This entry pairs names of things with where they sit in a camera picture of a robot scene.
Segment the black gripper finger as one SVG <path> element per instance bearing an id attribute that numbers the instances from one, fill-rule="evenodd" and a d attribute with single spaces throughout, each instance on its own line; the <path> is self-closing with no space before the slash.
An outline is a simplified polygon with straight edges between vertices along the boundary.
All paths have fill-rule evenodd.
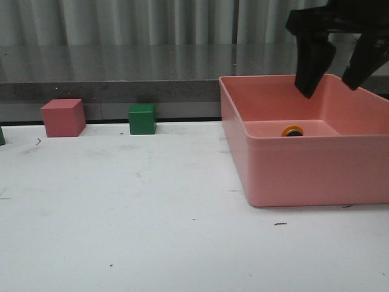
<path id="1" fill-rule="evenodd" d="M 356 90 L 386 62 L 388 35 L 361 34 L 342 76 L 342 82 L 351 90 Z"/>
<path id="2" fill-rule="evenodd" d="M 336 47 L 328 38 L 329 34 L 324 32 L 296 36 L 297 70 L 295 86 L 307 99 L 310 99 L 314 94 L 336 54 Z"/>

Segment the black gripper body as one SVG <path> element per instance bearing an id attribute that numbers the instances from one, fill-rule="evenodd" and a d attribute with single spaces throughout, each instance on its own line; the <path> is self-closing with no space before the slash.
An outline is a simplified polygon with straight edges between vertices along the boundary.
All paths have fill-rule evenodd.
<path id="1" fill-rule="evenodd" d="M 310 9 L 291 10 L 286 29 L 304 33 L 388 33 L 388 1 L 328 1 Z"/>

